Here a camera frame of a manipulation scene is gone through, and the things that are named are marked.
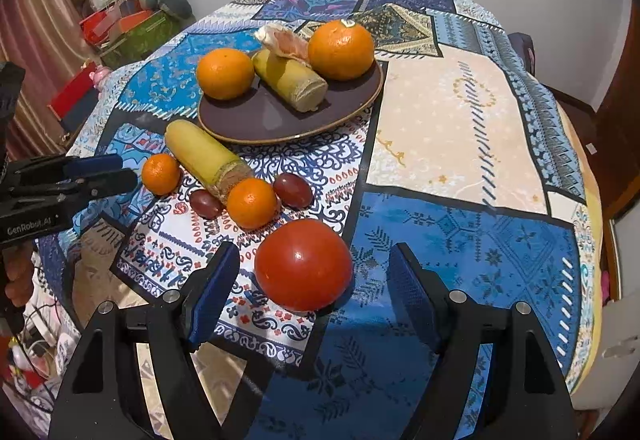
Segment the person's left hand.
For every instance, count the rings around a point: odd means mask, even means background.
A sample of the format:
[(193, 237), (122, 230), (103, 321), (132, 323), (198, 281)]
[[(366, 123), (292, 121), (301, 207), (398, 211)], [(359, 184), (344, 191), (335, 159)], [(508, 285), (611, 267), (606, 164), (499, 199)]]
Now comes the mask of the person's left hand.
[(2, 251), (4, 269), (6, 269), (6, 278), (8, 279), (4, 293), (15, 307), (25, 306), (34, 291), (34, 284), (32, 284), (35, 270), (32, 263), (33, 251), (34, 243), (32, 242), (23, 242)]

